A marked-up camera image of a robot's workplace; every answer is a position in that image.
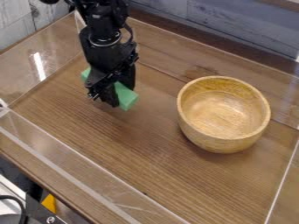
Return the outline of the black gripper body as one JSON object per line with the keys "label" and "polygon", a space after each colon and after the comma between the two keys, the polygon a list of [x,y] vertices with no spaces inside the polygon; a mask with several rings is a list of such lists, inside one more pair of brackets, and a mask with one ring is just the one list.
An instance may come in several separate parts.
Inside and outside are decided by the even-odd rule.
{"label": "black gripper body", "polygon": [[94,40],[90,28],[79,33],[79,41],[90,68],[103,74],[112,74],[123,65],[135,66],[138,61],[136,42],[130,39],[122,42],[122,32],[108,39]]}

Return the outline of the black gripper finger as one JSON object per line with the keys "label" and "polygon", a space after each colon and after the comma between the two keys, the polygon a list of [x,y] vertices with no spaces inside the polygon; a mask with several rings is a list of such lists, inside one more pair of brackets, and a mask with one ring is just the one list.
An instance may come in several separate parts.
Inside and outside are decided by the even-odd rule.
{"label": "black gripper finger", "polygon": [[100,91],[100,100],[107,103],[112,108],[119,106],[118,92],[115,84],[110,84]]}
{"label": "black gripper finger", "polygon": [[131,90],[136,86],[136,66],[123,65],[120,67],[120,83]]}

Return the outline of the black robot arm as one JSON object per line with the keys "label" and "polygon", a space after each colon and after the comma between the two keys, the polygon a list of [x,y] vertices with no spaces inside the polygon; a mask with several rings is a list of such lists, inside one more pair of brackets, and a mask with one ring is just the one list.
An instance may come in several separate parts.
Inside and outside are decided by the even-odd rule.
{"label": "black robot arm", "polygon": [[127,0],[63,0],[86,24],[79,41],[88,68],[82,72],[88,97],[128,111],[138,100],[136,42],[127,24]]}

